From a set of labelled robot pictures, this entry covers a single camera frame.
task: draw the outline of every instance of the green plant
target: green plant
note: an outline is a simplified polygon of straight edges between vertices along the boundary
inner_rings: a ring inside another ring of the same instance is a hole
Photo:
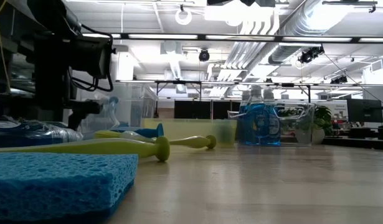
[[[323,129],[326,135],[333,132],[331,123],[331,110],[326,106],[316,105],[314,109],[313,127],[315,129]]]

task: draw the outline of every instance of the ceiling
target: ceiling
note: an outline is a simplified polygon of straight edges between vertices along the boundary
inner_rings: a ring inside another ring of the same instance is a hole
[[[163,6],[157,4],[97,4],[95,2],[67,2],[66,5],[74,12],[79,21],[87,26],[103,32],[137,32],[137,33],[188,33],[188,34],[238,34],[242,26],[229,26],[224,21],[207,21],[204,19],[204,2],[198,1],[197,7],[187,7],[192,10],[192,20],[188,25],[180,25],[175,20],[179,6]],[[303,0],[289,0],[287,8],[280,9],[280,23],[301,4]],[[368,13],[369,8],[355,8],[343,20],[330,28],[324,35],[383,35],[383,7],[378,7],[374,13]],[[210,63],[224,62],[231,53],[232,42],[198,42],[179,41],[183,52],[187,55],[181,59],[181,70],[207,71]],[[134,74],[138,79],[163,78],[165,70],[170,70],[168,61],[161,58],[162,41],[123,40],[115,44],[130,47],[138,63]],[[346,68],[348,74],[361,81],[361,68],[383,57],[383,44],[324,44],[326,55],[339,68]],[[210,61],[200,62],[199,51],[209,50]],[[326,56],[322,55],[311,64],[300,68],[296,57],[291,58],[284,66],[275,70],[278,82],[299,82],[316,77],[319,80],[339,70]]]

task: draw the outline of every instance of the potted plant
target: potted plant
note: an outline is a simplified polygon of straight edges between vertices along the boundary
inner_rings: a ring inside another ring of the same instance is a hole
[[[326,106],[316,105],[314,108],[312,144],[321,144],[325,135],[333,132],[331,110]]]

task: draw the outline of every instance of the security camera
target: security camera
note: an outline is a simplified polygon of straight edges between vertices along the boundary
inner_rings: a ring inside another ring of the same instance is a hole
[[[209,60],[209,53],[207,49],[202,49],[201,53],[199,54],[199,61],[200,62],[206,62]]]

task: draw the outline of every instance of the air duct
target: air duct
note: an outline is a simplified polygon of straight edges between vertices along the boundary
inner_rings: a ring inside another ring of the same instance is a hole
[[[349,12],[350,6],[323,5],[323,0],[307,0],[295,15],[282,27],[279,35],[323,35],[327,30],[335,26]],[[279,46],[269,56],[270,64],[284,63],[295,54],[301,47]],[[270,51],[273,45],[266,45],[263,50]]]

